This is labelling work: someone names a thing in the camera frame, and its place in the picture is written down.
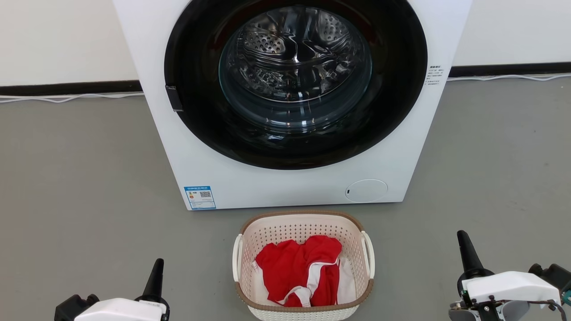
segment door glass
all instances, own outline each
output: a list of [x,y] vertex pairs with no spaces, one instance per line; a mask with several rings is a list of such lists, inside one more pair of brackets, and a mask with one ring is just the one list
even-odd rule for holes
[[282,7],[248,21],[220,58],[219,79],[233,108],[258,125],[305,132],[339,120],[371,79],[369,47],[338,15]]

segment black baseboard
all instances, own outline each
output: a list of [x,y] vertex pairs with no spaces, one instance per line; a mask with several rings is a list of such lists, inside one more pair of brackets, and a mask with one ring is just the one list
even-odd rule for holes
[[566,73],[571,73],[571,62],[526,63],[521,65],[457,66],[452,67],[448,77],[455,78]]
[[131,93],[143,91],[139,81],[104,81],[55,83],[53,85],[0,87],[0,95],[5,96],[51,96],[104,93]]
[[[571,62],[530,63],[523,65],[487,65],[452,67],[449,77],[480,77],[494,75],[531,75],[571,73]],[[53,85],[0,87],[0,95],[48,96],[143,91],[139,81],[56,83]]]

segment gray floor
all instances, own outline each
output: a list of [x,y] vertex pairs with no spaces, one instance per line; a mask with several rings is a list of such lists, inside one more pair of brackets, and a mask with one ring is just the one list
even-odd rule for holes
[[[447,320],[458,229],[495,272],[571,268],[570,121],[571,78],[449,83],[405,202],[326,207],[375,245],[353,320]],[[158,257],[172,320],[254,320],[231,247],[267,209],[188,212],[143,98],[0,105],[0,211],[3,320],[52,320],[72,294],[135,298]]]

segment basket rim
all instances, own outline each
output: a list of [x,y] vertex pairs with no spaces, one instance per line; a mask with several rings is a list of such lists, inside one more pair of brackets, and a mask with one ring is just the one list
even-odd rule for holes
[[[357,226],[357,228],[359,229],[359,231],[364,231],[363,225],[361,225],[361,223],[356,218],[352,217],[351,215],[349,215],[347,213],[334,212],[334,211],[308,210],[308,211],[270,212],[270,213],[265,213],[265,214],[255,216],[255,217],[251,218],[250,220],[248,220],[244,224],[240,233],[244,234],[244,232],[246,231],[248,226],[250,226],[253,222],[255,222],[259,219],[268,218],[268,217],[272,217],[272,216],[285,216],[285,215],[296,215],[296,214],[318,214],[318,215],[342,216],[342,217],[350,220],[353,224],[355,224]],[[369,282],[367,283],[367,288],[365,289],[365,292],[353,302],[337,304],[335,306],[307,307],[307,308],[265,306],[263,304],[256,303],[256,302],[252,301],[251,299],[249,299],[248,297],[246,297],[246,295],[242,291],[242,288],[240,287],[240,282],[235,282],[235,285],[236,285],[236,292],[238,293],[238,296],[240,297],[240,299],[245,304],[249,305],[250,307],[252,307],[256,310],[272,311],[272,312],[323,312],[323,311],[343,310],[343,309],[352,308],[352,307],[356,307],[356,306],[360,305],[361,303],[363,303],[367,299],[367,297],[369,297],[369,294],[371,294],[371,291],[373,290],[374,282],[375,281],[373,279],[369,279]]]
[[363,225],[361,224],[361,222],[359,222],[356,218],[352,217],[351,215],[344,213],[344,212],[334,212],[334,211],[315,211],[315,210],[308,210],[308,211],[282,211],[282,212],[269,212],[269,213],[264,213],[264,214],[260,214],[258,216],[255,216],[251,219],[249,219],[248,221],[245,222],[245,224],[242,226],[242,229],[240,230],[241,234],[244,234],[244,232],[246,231],[246,229],[248,228],[248,226],[252,225],[253,222],[259,220],[259,219],[263,219],[263,218],[269,218],[272,216],[286,216],[286,215],[299,215],[299,214],[317,214],[317,215],[335,215],[335,216],[341,216],[343,218],[346,218],[348,220],[350,220],[353,224],[355,224],[357,226],[357,228],[359,229],[359,231],[364,231],[365,229],[363,228]]

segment front-loading washing machine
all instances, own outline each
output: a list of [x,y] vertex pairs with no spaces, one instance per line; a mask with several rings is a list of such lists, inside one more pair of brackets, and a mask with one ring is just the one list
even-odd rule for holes
[[189,210],[400,202],[471,0],[114,0]]

